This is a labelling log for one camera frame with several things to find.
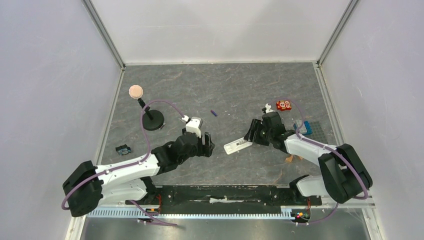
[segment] small purple object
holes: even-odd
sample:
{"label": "small purple object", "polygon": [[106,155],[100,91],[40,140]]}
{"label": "small purple object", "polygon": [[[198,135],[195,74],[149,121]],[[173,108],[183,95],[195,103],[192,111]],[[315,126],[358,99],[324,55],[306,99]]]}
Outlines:
{"label": "small purple object", "polygon": [[210,112],[215,116],[218,117],[218,114],[216,112],[214,112],[214,110],[210,110]]}

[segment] black small object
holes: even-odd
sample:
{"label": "black small object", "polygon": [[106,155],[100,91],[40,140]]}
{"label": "black small object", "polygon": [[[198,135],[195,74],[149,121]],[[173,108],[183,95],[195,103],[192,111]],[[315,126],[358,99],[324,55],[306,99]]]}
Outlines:
{"label": "black small object", "polygon": [[157,158],[157,165],[160,167],[157,173],[159,175],[176,169],[188,158],[194,156],[209,158],[214,148],[215,144],[208,132],[204,133],[203,144],[201,137],[197,137],[195,133],[187,132],[184,128],[182,135],[175,141],[156,147],[151,151],[151,154]]}
{"label": "black small object", "polygon": [[[63,191],[67,195],[75,186],[86,178],[96,174],[92,161],[81,163],[63,183]],[[72,217],[81,217],[93,211],[102,199],[103,181],[97,177],[78,188],[67,200]]]}
{"label": "black small object", "polygon": [[248,142],[253,142],[255,144],[269,146],[270,142],[265,139],[265,135],[262,133],[263,129],[264,125],[262,125],[261,120],[252,119],[249,131],[243,139]]}
{"label": "black small object", "polygon": [[[373,180],[355,149],[345,143],[338,146],[336,151],[352,165],[365,184],[365,187],[367,189],[371,188],[373,186]],[[362,193],[361,185],[352,171],[349,168],[340,169],[339,164],[342,165],[342,160],[337,155],[332,152],[325,153],[318,157],[318,162],[325,189],[336,202],[343,204],[347,200]]]}
{"label": "black small object", "polygon": [[[146,106],[146,103],[141,98],[137,99],[137,102],[142,108]],[[142,121],[144,129],[147,131],[154,131],[160,129],[164,125],[165,118],[162,112],[158,110],[150,110],[150,107],[148,106],[144,110]]]}
{"label": "black small object", "polygon": [[115,147],[115,150],[121,156],[131,153],[131,147],[127,146],[126,144]]}
{"label": "black small object", "polygon": [[155,200],[158,190],[156,189],[151,177],[145,176],[140,179],[146,186],[146,195],[140,201],[142,201],[143,205],[151,204]]}

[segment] table surface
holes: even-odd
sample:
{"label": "table surface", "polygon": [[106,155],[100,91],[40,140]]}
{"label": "table surface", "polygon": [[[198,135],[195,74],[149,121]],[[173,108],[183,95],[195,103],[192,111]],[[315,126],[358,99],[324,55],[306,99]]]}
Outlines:
{"label": "table surface", "polygon": [[[116,107],[106,139],[101,164],[118,163],[146,153],[146,140],[140,129],[141,107],[129,96],[132,85],[143,87],[143,100],[167,99],[189,117],[203,119],[203,132],[211,133],[216,147],[211,157],[192,157],[174,171],[154,176],[156,185],[285,185],[305,174],[319,175],[313,163],[272,146],[253,145],[227,155],[224,145],[242,138],[253,118],[278,97],[296,100],[313,122],[314,135],[321,141],[336,140],[312,63],[226,63],[128,66],[125,69]],[[184,124],[179,114],[165,103],[152,109],[165,117],[162,130],[148,132],[151,147],[174,141]],[[214,110],[218,117],[210,112]],[[287,129],[293,129],[299,111],[280,112]],[[132,153],[118,155],[115,147],[127,144]]]}

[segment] wire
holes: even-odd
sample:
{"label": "wire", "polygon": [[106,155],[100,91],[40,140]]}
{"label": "wire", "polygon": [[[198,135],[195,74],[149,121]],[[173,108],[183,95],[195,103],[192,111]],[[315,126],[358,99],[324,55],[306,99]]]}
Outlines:
{"label": "wire", "polygon": [[158,194],[158,196],[156,196],[156,198],[159,200],[159,208],[157,209],[157,211],[159,212],[159,214],[161,214],[162,196],[160,194]]}
{"label": "wire", "polygon": [[311,198],[310,198],[310,197],[308,197],[306,201],[307,201],[307,208],[306,208],[306,211],[307,211],[307,212],[310,212],[310,210],[311,210]]}
{"label": "wire", "polygon": [[[335,149],[332,149],[331,147],[329,147],[329,146],[327,146],[325,144],[322,144],[321,142],[317,142],[317,141],[314,141],[312,139],[309,139],[307,137],[302,136],[300,134],[300,129],[305,125],[305,114],[304,114],[303,109],[300,107],[300,105],[298,105],[296,103],[296,101],[293,101],[292,99],[289,99],[289,98],[286,98],[286,97],[278,98],[278,100],[281,100],[281,99],[287,100],[287,101],[290,101],[291,103],[293,103],[296,106],[296,108],[299,110],[299,112],[300,112],[300,117],[302,118],[302,124],[299,127],[296,128],[296,131],[295,131],[296,132],[296,136],[301,141],[305,141],[307,143],[313,144],[313,145],[318,146],[320,148],[326,149],[326,150],[332,152],[333,154],[335,154],[338,158],[340,158],[343,161],[343,163],[346,164],[347,168],[349,168],[349,170],[353,173],[353,175],[355,176],[356,180],[359,182],[359,185],[360,185],[360,187],[362,188],[362,191],[363,191],[363,196],[355,196],[353,198],[354,199],[361,199],[361,200],[367,199],[368,198],[367,187],[365,187],[364,181],[362,181],[361,177],[359,176],[359,174],[357,173],[357,171],[354,169],[354,167],[348,162],[348,160],[345,157],[343,157],[340,153],[338,153]],[[277,102],[277,100],[273,100],[270,103],[270,105],[272,106],[276,102]],[[330,218],[331,216],[334,215],[334,213],[336,212],[336,210],[337,210],[338,207],[339,207],[339,203],[337,203],[334,206],[333,210],[330,212],[329,215],[327,215],[326,217],[324,217],[322,219],[311,221],[311,222],[308,222],[308,223],[298,223],[298,224],[300,224],[300,225],[309,225],[309,224],[317,224],[317,223],[320,223],[322,221],[325,221],[325,220],[327,220],[328,218]]]}
{"label": "wire", "polygon": [[134,204],[138,209],[140,209],[146,216],[148,216],[149,218],[151,218],[153,221],[157,221],[157,222],[146,222],[146,224],[149,225],[160,225],[160,226],[169,226],[169,227],[176,227],[178,226],[175,223],[169,223],[169,222],[165,222],[165,221],[161,221],[159,219],[157,219],[156,217],[152,216],[150,213],[148,213],[146,210],[144,210],[136,201],[134,200],[129,200],[132,204]]}
{"label": "wire", "polygon": [[65,196],[65,198],[63,199],[62,204],[61,204],[61,207],[62,207],[63,210],[69,210],[70,209],[68,206],[65,206],[66,205],[66,202],[71,197],[71,195],[73,193],[75,193],[75,191],[77,191],[79,188],[81,188],[81,186],[83,186],[84,184],[90,182],[91,180],[93,180],[93,179],[95,179],[95,178],[97,178],[99,176],[105,175],[107,173],[110,174],[111,172],[113,172],[115,170],[124,169],[124,168],[128,168],[128,167],[131,167],[131,166],[134,166],[134,165],[141,164],[142,162],[144,162],[149,157],[150,151],[152,150],[152,147],[150,146],[149,138],[148,138],[147,133],[146,133],[146,130],[145,130],[144,126],[143,126],[143,114],[145,113],[146,108],[148,106],[150,106],[153,103],[157,103],[157,102],[162,102],[162,103],[166,103],[166,104],[171,105],[181,115],[181,117],[184,117],[184,114],[177,108],[177,106],[175,106],[172,102],[170,102],[168,100],[157,99],[157,100],[153,100],[153,101],[147,103],[143,107],[143,109],[141,110],[141,112],[140,112],[140,126],[141,126],[141,131],[142,131],[142,133],[144,135],[144,138],[146,140],[146,143],[147,143],[147,153],[146,153],[146,155],[140,161],[135,161],[135,162],[131,162],[131,163],[127,163],[127,164],[121,165],[121,166],[112,167],[112,168],[109,168],[107,170],[104,170],[104,171],[101,171],[99,173],[96,173],[94,175],[91,175],[90,177],[87,177],[86,179],[84,179],[83,181],[81,181],[79,184],[77,184],[74,188],[72,188],[68,192],[68,194]]}

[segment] metal frame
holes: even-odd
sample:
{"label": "metal frame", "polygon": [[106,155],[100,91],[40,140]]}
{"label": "metal frame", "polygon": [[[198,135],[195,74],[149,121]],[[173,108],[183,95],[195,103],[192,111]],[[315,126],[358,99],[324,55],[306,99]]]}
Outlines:
{"label": "metal frame", "polygon": [[371,240],[383,240],[386,239],[382,235],[382,231],[379,227],[379,221],[376,218],[376,209],[363,208],[363,218],[365,219],[366,228],[368,229]]}
{"label": "metal frame", "polygon": [[[281,213],[264,214],[159,214],[155,216],[158,219],[276,219],[293,220],[291,216],[292,209],[281,208]],[[135,206],[108,207],[100,206],[86,215],[88,218],[118,218],[135,219],[146,218],[147,216]]]}
{"label": "metal frame", "polygon": [[84,223],[86,216],[72,217],[66,231],[64,240],[79,240],[83,234]]}
{"label": "metal frame", "polygon": [[103,139],[101,141],[100,147],[99,147],[97,154],[95,156],[95,159],[96,159],[95,164],[96,165],[100,165],[101,161],[102,161],[103,152],[104,152],[105,146],[106,146],[106,140],[107,140],[108,135],[109,135],[109,129],[111,128],[112,117],[114,116],[115,106],[117,105],[119,91],[121,89],[122,80],[124,79],[124,73],[125,73],[125,67],[120,71],[120,77],[119,77],[118,85],[116,87],[116,92],[115,92],[115,96],[113,98],[112,106],[111,106],[111,109],[110,109],[109,118],[107,119],[107,124],[104,128]]}
{"label": "metal frame", "polygon": [[340,20],[337,23],[337,26],[335,27],[330,39],[328,40],[327,44],[324,47],[324,50],[321,53],[321,56],[319,56],[317,64],[319,67],[323,64],[323,62],[326,60],[327,56],[329,55],[330,50],[333,48],[334,43],[339,38],[340,33],[342,32],[343,28],[346,25],[346,22],[350,18],[352,12],[354,11],[355,7],[357,6],[358,2],[360,0],[350,0],[349,5],[347,5],[346,9],[344,10],[343,15],[341,16]]}
{"label": "metal frame", "polygon": [[330,118],[330,123],[332,129],[334,131],[335,141],[338,145],[344,144],[345,140],[342,134],[342,128],[340,127],[340,121],[337,117],[337,112],[334,107],[334,104],[331,100],[329,91],[327,89],[326,81],[323,76],[323,72],[321,67],[319,67],[318,63],[313,64],[313,68],[315,69],[316,78],[318,79],[319,88],[321,89],[322,97],[324,98],[325,108],[327,108],[328,117]]}
{"label": "metal frame", "polygon": [[185,64],[276,64],[276,63],[316,63],[317,60],[251,60],[251,61],[169,61],[169,62],[126,62],[125,66],[145,66],[145,65],[185,65]]}
{"label": "metal frame", "polygon": [[111,39],[111,36],[109,35],[108,31],[106,30],[105,25],[103,24],[102,20],[100,19],[99,14],[96,11],[96,8],[94,7],[91,0],[81,0],[84,4],[85,8],[87,9],[87,12],[90,14],[90,17],[97,27],[98,32],[100,33],[101,37],[103,38],[104,42],[106,43],[107,47],[109,48],[110,52],[113,55],[113,58],[115,59],[116,63],[123,69],[125,68],[125,63],[122,60],[121,55],[119,54],[114,42]]}

